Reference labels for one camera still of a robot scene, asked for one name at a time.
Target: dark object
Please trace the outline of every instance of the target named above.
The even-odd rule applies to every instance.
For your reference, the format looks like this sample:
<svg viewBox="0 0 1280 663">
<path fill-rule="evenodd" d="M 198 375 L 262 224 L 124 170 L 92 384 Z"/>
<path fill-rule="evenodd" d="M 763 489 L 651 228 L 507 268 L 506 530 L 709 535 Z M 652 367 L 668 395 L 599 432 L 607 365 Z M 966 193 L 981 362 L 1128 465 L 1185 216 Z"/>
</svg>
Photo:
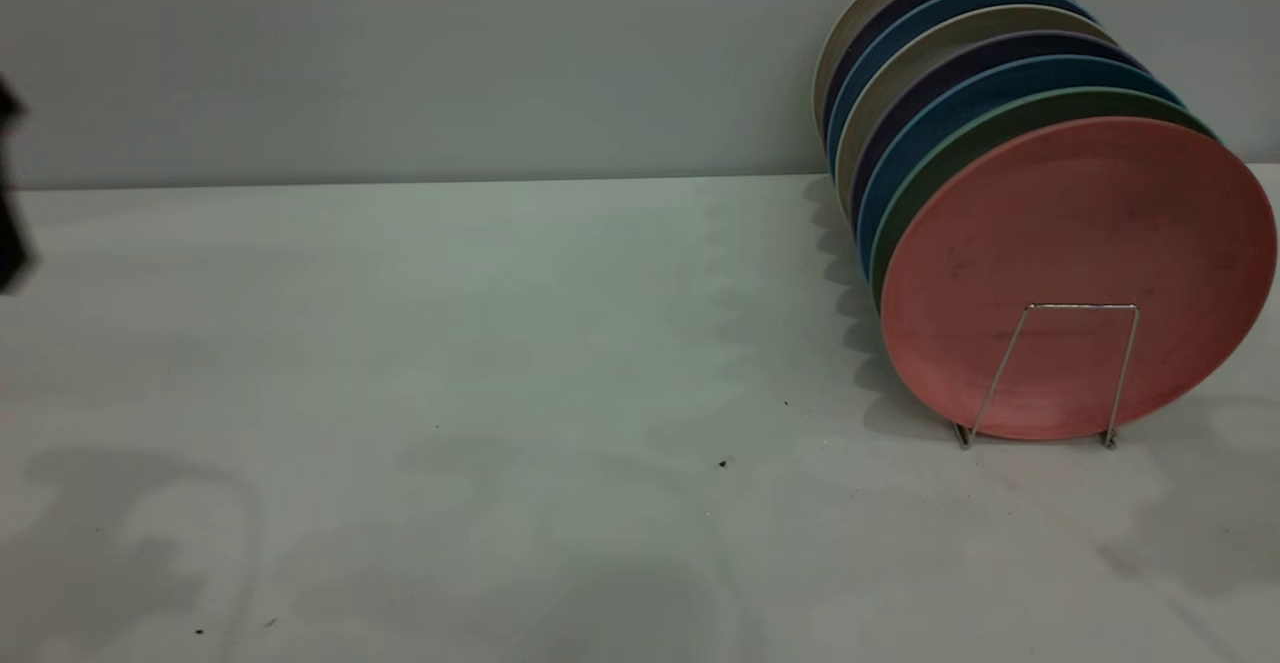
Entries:
<svg viewBox="0 0 1280 663">
<path fill-rule="evenodd" d="M 0 79 L 0 293 L 9 293 L 18 275 L 31 262 L 22 230 L 9 204 L 9 175 L 4 157 L 4 134 L 26 110 Z"/>
</svg>

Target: white table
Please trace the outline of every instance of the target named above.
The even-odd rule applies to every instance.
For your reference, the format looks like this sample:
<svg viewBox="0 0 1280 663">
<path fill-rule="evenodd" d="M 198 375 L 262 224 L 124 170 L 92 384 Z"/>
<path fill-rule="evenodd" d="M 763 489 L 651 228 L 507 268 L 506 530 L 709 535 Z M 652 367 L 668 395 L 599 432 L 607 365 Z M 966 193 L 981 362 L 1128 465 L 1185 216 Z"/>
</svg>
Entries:
<svg viewBox="0 0 1280 663">
<path fill-rule="evenodd" d="M 1280 305 L 1116 451 L 961 452 L 831 198 L 23 195 L 0 660 L 1276 660 Z"/>
</svg>

